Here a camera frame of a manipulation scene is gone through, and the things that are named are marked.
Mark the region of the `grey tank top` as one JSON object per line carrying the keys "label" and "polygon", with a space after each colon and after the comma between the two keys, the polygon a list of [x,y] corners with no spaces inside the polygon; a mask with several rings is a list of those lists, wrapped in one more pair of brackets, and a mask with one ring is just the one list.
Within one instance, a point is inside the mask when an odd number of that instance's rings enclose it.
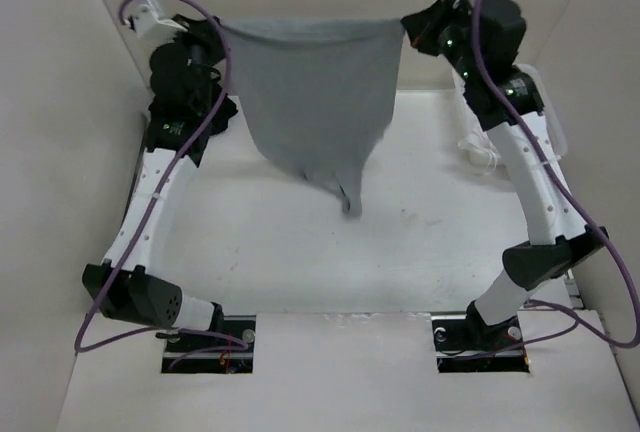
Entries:
{"label": "grey tank top", "polygon": [[364,167],[391,124],[404,29],[397,18],[222,22],[231,79],[258,151],[362,213]]}

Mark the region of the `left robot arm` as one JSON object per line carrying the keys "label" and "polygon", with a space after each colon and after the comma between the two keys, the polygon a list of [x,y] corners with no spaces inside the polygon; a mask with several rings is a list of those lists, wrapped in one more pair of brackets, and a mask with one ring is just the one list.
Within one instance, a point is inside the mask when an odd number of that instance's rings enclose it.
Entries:
{"label": "left robot arm", "polygon": [[151,54],[153,99],[141,170],[120,230],[82,283],[109,319],[158,329],[190,329],[206,351],[224,339],[220,305],[187,295],[165,279],[163,254],[173,216],[212,136],[237,112],[217,66],[225,51],[207,20],[163,19],[170,39]]}

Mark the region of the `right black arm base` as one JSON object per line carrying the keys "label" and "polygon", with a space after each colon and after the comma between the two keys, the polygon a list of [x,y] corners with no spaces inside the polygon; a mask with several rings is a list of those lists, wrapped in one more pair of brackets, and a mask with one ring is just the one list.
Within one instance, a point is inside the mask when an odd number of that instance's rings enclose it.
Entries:
{"label": "right black arm base", "polygon": [[519,320],[485,325],[471,307],[465,313],[432,316],[436,366],[440,373],[528,373]]}

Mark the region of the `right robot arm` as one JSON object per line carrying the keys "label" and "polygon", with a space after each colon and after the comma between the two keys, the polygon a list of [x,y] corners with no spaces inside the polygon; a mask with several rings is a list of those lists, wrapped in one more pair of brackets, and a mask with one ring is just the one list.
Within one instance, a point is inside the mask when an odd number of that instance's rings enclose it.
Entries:
{"label": "right robot arm", "polygon": [[462,79],[465,102],[500,154],[525,216],[527,241],[503,252],[502,272],[467,308],[466,340],[487,347],[536,289],[599,251],[601,235],[557,188],[565,180],[541,92],[514,63],[526,31],[520,7],[511,0],[481,0],[479,24],[486,35],[481,57],[502,99],[486,85],[475,61],[469,0],[437,0],[401,23],[413,48],[444,57]]}

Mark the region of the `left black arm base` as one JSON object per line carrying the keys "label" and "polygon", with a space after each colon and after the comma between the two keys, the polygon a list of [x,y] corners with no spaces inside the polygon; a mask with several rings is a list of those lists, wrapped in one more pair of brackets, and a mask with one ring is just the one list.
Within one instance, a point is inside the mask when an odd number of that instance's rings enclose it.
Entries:
{"label": "left black arm base", "polygon": [[251,374],[254,368],[256,315],[226,316],[217,336],[158,332],[164,343],[162,374]]}

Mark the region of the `folded black tank top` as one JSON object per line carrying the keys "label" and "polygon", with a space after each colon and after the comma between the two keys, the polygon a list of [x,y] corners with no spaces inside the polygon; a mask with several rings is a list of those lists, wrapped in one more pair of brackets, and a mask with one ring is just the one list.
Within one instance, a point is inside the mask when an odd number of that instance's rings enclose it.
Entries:
{"label": "folded black tank top", "polygon": [[[147,130],[147,146],[179,148],[201,125],[208,114],[207,107],[189,105],[171,105],[155,98],[149,108],[150,122]],[[238,113],[236,104],[226,97],[215,113],[207,134],[218,135],[228,128],[231,118]]]}

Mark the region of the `white tank top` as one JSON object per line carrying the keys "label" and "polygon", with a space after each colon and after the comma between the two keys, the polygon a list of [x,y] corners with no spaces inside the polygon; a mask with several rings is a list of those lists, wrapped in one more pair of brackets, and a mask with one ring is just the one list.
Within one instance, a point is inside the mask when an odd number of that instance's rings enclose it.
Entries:
{"label": "white tank top", "polygon": [[466,154],[479,175],[491,175],[502,166],[500,154],[476,119],[465,122],[458,148]]}

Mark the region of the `white plastic basket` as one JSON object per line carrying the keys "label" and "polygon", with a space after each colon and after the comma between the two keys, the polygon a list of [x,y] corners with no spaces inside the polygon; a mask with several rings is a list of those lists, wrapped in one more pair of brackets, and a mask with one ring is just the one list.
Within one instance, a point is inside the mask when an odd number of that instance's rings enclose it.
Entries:
{"label": "white plastic basket", "polygon": [[529,64],[518,63],[517,67],[522,72],[529,75],[536,84],[537,90],[544,105],[544,115],[547,121],[547,131],[550,137],[551,145],[557,156],[564,157],[568,152],[567,140],[554,106],[548,95],[546,86],[542,80],[541,74],[534,66]]}

